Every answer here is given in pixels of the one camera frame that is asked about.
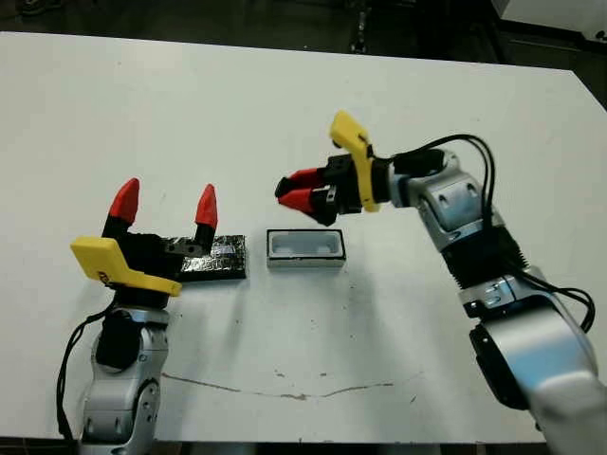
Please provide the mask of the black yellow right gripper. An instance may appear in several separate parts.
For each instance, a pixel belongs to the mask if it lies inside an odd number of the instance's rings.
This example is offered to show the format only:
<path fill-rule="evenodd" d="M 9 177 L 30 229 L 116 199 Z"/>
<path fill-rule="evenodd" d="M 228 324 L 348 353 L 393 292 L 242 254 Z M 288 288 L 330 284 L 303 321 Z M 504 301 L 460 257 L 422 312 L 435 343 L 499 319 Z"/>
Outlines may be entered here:
<path fill-rule="evenodd" d="M 344 151 L 332 155 L 324 168 L 299 170 L 285 177 L 287 193 L 279 204 L 297 210 L 323 226 L 336 222 L 337 214 L 378 212 L 390 199 L 381 187 L 391 158 L 378 158 L 367 130 L 350 114 L 339 110 L 329 128 L 334 146 Z M 328 187 L 328 190 L 312 190 Z"/>

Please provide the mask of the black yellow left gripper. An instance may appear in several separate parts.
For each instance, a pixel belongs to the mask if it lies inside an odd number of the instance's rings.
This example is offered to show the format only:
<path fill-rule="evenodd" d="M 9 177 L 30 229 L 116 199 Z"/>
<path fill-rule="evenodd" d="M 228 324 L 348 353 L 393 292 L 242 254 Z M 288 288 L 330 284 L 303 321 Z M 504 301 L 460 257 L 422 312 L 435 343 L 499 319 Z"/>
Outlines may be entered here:
<path fill-rule="evenodd" d="M 212 246 L 218 224 L 215 188 L 207 184 L 199 198 L 194 241 L 155 234 L 122 235 L 135 222 L 138 195 L 139 180 L 133 177 L 117 192 L 102 237 L 81 236 L 70 249 L 88 279 L 101 282 L 120 297 L 140 300 L 143 306 L 163 307 L 169 297 L 181 293 L 185 260 L 202 257 L 204 247 Z"/>

